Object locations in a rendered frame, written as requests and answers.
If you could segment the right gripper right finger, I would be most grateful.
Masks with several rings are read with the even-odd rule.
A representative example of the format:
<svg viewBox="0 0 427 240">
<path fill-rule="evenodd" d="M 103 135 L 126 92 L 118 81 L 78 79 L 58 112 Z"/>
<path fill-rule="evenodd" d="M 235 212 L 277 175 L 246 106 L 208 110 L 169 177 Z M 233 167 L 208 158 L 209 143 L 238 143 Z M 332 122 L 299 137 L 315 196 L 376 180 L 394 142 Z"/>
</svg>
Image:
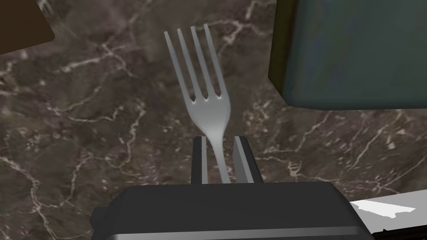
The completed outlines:
<svg viewBox="0 0 427 240">
<path fill-rule="evenodd" d="M 250 144 L 244 136 L 234 137 L 233 164 L 236 183 L 264 182 L 250 148 Z"/>
</svg>

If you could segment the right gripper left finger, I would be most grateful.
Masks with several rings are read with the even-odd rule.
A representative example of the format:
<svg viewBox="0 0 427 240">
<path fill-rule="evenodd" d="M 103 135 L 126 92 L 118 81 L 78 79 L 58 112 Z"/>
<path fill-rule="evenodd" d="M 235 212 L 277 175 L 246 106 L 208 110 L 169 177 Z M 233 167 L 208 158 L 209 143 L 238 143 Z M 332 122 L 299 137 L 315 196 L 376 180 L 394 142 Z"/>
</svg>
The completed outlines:
<svg viewBox="0 0 427 240">
<path fill-rule="evenodd" d="M 206 137 L 193 139 L 191 160 L 191 184 L 208 184 Z"/>
</svg>

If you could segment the silver fork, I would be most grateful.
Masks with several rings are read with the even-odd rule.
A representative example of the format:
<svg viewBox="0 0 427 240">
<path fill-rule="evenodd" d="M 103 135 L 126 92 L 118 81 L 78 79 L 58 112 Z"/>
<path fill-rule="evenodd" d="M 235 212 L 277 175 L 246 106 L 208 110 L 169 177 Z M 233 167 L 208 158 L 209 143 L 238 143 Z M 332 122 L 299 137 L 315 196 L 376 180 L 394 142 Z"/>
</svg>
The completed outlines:
<svg viewBox="0 0 427 240">
<path fill-rule="evenodd" d="M 193 123 L 209 140 L 216 158 L 217 166 L 219 168 L 222 183 L 230 183 L 230 177 L 227 170 L 227 165 L 224 157 L 223 137 L 228 125 L 231 114 L 231 103 L 227 92 L 224 76 L 218 61 L 216 49 L 214 47 L 213 39 L 207 24 L 203 25 L 206 34 L 207 46 L 212 58 L 213 67 L 215 69 L 216 78 L 221 90 L 220 95 L 216 95 L 208 68 L 204 59 L 203 51 L 198 40 L 195 27 L 191 27 L 191 33 L 194 41 L 194 46 L 201 71 L 204 77 L 204 82 L 208 91 L 208 97 L 204 98 L 201 89 L 198 85 L 196 72 L 194 70 L 186 42 L 180 29 L 177 29 L 179 42 L 181 45 L 182 53 L 188 69 L 190 79 L 192 82 L 193 90 L 195 93 L 195 100 L 191 100 L 188 93 L 183 74 L 178 62 L 177 54 L 173 47 L 172 41 L 168 32 L 164 32 L 166 44 L 170 52 L 173 67 L 181 88 L 182 96 Z"/>
</svg>

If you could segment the dark green box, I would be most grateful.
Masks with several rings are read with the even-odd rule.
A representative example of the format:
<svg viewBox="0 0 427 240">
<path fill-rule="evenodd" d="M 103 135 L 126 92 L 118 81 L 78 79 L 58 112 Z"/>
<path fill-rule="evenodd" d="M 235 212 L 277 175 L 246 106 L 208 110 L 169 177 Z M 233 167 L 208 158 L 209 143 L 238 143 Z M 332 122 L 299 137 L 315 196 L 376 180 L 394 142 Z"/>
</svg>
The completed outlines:
<svg viewBox="0 0 427 240">
<path fill-rule="evenodd" d="M 268 79 L 296 108 L 427 109 L 427 0 L 277 0 Z"/>
</svg>

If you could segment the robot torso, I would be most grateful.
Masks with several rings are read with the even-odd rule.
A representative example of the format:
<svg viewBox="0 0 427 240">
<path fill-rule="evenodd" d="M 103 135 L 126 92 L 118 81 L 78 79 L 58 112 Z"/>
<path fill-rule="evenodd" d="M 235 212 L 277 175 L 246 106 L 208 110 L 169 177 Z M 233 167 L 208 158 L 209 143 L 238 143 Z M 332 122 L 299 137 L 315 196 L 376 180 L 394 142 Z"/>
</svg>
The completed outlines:
<svg viewBox="0 0 427 240">
<path fill-rule="evenodd" d="M 351 205 L 370 233 L 427 225 L 427 190 L 352 201 Z"/>
</svg>

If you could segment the dark brown block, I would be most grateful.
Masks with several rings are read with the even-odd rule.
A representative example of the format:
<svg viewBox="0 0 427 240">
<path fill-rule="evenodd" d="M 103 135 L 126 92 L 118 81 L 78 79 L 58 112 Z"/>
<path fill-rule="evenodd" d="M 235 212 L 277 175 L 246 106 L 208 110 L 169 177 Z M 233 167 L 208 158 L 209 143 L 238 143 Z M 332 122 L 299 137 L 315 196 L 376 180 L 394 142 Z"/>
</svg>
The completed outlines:
<svg viewBox="0 0 427 240">
<path fill-rule="evenodd" d="M 0 55 L 54 39 L 37 0 L 0 0 Z"/>
</svg>

